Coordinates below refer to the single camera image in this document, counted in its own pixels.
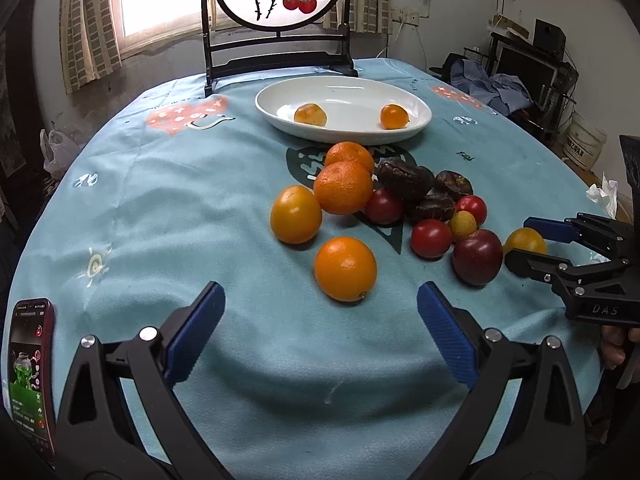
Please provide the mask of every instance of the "blue gripper pad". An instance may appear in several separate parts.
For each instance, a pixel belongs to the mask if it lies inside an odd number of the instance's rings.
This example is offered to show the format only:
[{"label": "blue gripper pad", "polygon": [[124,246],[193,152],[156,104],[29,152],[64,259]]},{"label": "blue gripper pad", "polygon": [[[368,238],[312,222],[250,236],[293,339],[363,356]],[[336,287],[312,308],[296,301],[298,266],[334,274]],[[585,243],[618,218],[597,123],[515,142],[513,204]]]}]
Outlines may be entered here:
[{"label": "blue gripper pad", "polygon": [[568,222],[530,217],[524,221],[524,227],[535,229],[545,240],[570,244],[580,240],[580,231]]},{"label": "blue gripper pad", "polygon": [[449,301],[433,282],[418,289],[418,313],[447,367],[460,383],[472,389],[478,380],[476,349],[456,321]]},{"label": "blue gripper pad", "polygon": [[209,283],[166,348],[164,378],[169,386],[187,380],[224,313],[225,291]]}]

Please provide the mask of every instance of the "striped curtain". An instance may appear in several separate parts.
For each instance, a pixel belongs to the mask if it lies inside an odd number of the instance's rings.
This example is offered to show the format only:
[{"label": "striped curtain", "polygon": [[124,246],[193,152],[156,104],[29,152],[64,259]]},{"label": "striped curtain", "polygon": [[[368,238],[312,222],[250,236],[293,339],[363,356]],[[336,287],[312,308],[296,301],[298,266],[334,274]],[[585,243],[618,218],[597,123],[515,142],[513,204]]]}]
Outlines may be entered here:
[{"label": "striped curtain", "polygon": [[60,56],[67,94],[120,68],[109,0],[60,0]]},{"label": "striped curtain", "polygon": [[[344,0],[339,0],[322,20],[322,26],[335,30],[342,19]],[[391,32],[390,0],[351,0],[350,27],[352,32],[389,34]]]}]

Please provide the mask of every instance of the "white plate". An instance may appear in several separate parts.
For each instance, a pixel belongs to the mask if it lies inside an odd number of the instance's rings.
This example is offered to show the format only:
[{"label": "white plate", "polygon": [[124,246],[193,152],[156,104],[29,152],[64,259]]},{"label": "white plate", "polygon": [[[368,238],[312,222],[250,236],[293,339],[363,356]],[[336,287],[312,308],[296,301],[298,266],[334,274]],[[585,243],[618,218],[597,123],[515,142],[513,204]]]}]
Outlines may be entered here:
[{"label": "white plate", "polygon": [[[293,115],[315,103],[327,116],[326,126],[296,123]],[[409,123],[385,130],[380,110],[397,104],[409,113]],[[431,109],[415,95],[398,87],[356,77],[314,75],[279,81],[263,88],[255,106],[277,129],[303,139],[335,144],[352,140],[364,145],[388,144],[408,139],[431,121]]]}]

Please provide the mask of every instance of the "tissue paper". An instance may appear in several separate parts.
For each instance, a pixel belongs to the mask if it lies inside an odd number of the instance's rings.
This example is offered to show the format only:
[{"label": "tissue paper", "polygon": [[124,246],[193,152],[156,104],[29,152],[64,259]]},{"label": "tissue paper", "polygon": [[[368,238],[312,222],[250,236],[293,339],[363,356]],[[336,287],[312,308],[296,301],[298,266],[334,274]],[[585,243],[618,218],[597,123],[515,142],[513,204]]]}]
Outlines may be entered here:
[{"label": "tissue paper", "polygon": [[602,174],[602,188],[595,184],[587,190],[587,197],[592,202],[598,204],[607,212],[609,218],[616,218],[618,211],[618,182],[616,180],[607,180],[604,173]]}]

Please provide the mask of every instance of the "finger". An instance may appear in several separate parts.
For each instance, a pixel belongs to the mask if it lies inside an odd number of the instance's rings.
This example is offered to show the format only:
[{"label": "finger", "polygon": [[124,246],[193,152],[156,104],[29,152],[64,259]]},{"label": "finger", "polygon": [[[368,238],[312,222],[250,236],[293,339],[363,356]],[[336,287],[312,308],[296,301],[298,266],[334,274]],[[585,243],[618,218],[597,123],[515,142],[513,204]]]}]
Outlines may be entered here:
[{"label": "finger", "polygon": [[625,331],[619,326],[602,326],[602,339],[607,343],[622,346],[625,343]]},{"label": "finger", "polygon": [[613,370],[625,362],[625,353],[619,346],[603,343],[600,348],[602,349],[602,359],[609,370]]}]

